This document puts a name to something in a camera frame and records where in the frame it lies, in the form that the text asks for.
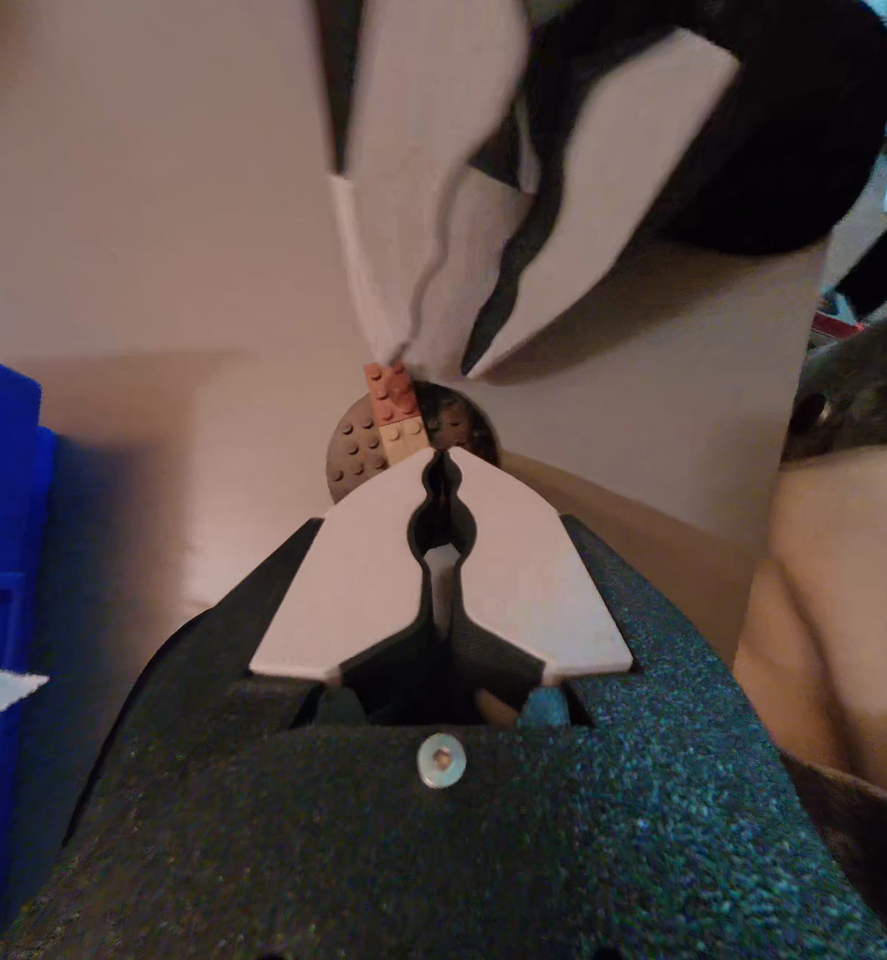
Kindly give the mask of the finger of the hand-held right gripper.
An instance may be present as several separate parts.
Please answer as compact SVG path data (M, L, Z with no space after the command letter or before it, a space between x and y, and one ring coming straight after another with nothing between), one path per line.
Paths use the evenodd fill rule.
M739 72L731 52L671 30L594 79L562 145L559 202L526 264L499 279L464 354L482 378L588 294L614 267Z
M354 54L330 184L351 300L369 358L401 359L443 265L446 213L467 161L522 78L522 2L337 2L329 29Z

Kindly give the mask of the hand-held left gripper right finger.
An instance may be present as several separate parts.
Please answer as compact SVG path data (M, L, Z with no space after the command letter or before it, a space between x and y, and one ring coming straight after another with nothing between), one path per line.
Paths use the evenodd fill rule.
M558 511L514 476L448 452L461 534L452 650L475 687L557 687L633 655Z

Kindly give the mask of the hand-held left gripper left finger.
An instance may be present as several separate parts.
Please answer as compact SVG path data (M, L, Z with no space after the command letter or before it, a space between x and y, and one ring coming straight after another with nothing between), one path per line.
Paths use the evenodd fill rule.
M436 457L420 450L330 509L251 657L252 674L340 684L378 644L432 619L414 524Z

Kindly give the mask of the round black lego assembly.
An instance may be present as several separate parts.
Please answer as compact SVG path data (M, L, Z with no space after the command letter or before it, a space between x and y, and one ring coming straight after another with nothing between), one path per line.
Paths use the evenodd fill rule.
M493 426L461 391L413 378L402 363L367 364L364 378L365 395L344 412L326 451L334 503L422 450L466 450L500 467Z

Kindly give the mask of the person's beige shirt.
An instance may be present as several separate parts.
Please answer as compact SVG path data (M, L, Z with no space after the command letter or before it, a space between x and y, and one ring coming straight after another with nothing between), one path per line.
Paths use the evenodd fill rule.
M887 445L780 470L734 675L778 748L887 792Z

